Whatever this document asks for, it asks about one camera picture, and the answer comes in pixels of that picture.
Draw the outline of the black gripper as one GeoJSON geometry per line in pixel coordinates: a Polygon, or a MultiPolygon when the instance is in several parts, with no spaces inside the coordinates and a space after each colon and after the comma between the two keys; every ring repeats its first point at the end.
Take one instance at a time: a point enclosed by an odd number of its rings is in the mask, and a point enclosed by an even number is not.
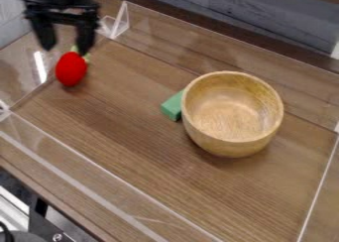
{"type": "Polygon", "coordinates": [[[77,48],[84,56],[93,46],[98,4],[93,0],[22,0],[25,18],[45,51],[56,45],[54,24],[77,26],[77,48]]]}

